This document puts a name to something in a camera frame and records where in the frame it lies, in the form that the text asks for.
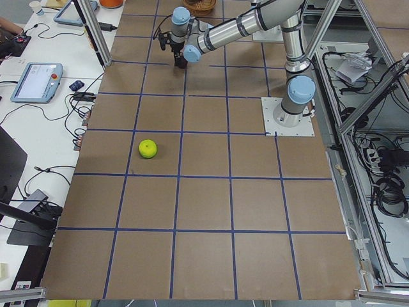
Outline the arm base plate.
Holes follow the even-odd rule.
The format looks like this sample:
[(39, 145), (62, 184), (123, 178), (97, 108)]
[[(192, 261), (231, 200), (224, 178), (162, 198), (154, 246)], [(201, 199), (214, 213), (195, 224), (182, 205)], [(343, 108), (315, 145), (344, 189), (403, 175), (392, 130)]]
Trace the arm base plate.
[(281, 27), (276, 26), (267, 31), (259, 30), (252, 34), (252, 40), (255, 42), (283, 43)]
[(266, 136), (314, 137), (313, 108), (305, 106), (303, 113), (291, 115), (284, 112), (280, 97), (262, 97), (261, 107)]

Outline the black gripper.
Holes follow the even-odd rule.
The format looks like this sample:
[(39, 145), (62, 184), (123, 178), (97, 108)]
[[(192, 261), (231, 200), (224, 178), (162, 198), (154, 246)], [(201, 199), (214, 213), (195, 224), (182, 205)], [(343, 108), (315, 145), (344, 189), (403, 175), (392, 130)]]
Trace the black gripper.
[(184, 42), (174, 42), (171, 41), (171, 51), (174, 56), (174, 66), (178, 67), (179, 65), (179, 58), (183, 56), (183, 48), (185, 43)]

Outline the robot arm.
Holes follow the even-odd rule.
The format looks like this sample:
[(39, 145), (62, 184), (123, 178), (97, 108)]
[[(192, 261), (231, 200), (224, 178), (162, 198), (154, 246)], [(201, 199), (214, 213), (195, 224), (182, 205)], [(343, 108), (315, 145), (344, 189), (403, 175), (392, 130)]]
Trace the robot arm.
[(199, 20), (179, 6), (171, 14), (171, 29), (160, 34), (161, 49), (170, 46), (176, 67), (197, 63), (209, 52), (242, 38), (261, 42), (261, 35), (279, 29), (285, 51), (286, 94), (274, 109), (274, 120), (282, 127), (296, 127), (312, 101), (316, 85), (311, 75), (303, 37), (305, 1), (252, 1), (237, 17), (216, 26)]

